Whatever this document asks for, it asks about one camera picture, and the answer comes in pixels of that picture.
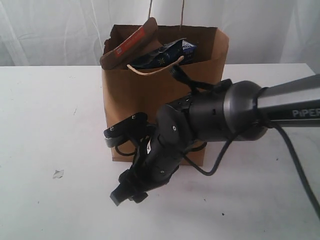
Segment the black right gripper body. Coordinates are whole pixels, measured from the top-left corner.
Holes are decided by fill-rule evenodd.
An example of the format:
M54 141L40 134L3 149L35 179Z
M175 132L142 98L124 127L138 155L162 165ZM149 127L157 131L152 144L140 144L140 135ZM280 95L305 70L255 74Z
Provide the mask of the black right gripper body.
M130 140L136 147L130 168L120 174L119 184L130 188L128 200L142 202L147 192L166 185L179 168L185 141L155 134L142 141Z

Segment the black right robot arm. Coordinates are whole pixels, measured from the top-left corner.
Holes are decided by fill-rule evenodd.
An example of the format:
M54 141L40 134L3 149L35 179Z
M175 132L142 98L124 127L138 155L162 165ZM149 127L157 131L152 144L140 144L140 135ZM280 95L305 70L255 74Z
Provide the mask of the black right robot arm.
M320 124L320 77L312 75L261 87L251 81L216 85L188 80L191 93L162 105L156 122L137 112L104 131L108 147L132 142L132 165L110 194L116 205L142 202L150 190L166 185L195 143L255 141L268 128L317 127Z

